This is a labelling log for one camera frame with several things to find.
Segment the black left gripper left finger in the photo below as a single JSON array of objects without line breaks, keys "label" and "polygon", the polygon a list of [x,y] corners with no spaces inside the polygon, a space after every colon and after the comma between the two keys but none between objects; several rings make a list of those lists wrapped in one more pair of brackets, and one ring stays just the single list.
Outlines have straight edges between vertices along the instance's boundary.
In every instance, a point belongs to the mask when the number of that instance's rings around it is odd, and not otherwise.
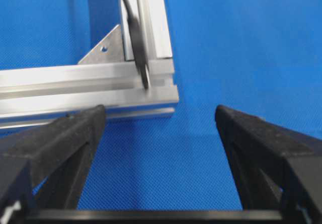
[{"label": "black left gripper left finger", "polygon": [[1,223],[75,209],[106,121],[102,105],[1,138]]}]

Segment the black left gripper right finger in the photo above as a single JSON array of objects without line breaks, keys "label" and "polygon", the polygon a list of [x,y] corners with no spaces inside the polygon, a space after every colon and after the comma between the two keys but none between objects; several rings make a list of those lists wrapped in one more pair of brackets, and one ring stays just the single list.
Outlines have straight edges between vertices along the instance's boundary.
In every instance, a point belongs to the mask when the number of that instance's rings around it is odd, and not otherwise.
[{"label": "black left gripper right finger", "polygon": [[245,210],[321,223],[321,140],[219,105],[215,124]]}]

